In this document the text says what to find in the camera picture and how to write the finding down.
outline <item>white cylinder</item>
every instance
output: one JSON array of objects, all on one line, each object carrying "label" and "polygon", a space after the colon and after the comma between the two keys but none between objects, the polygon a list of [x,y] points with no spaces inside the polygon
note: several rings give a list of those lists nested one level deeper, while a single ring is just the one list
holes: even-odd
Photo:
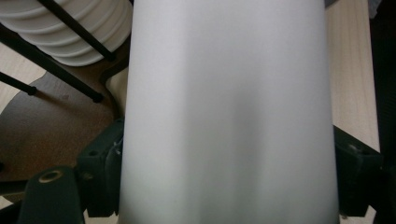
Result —
[{"label": "white cylinder", "polygon": [[135,1],[120,224],[338,223],[324,16]]}]

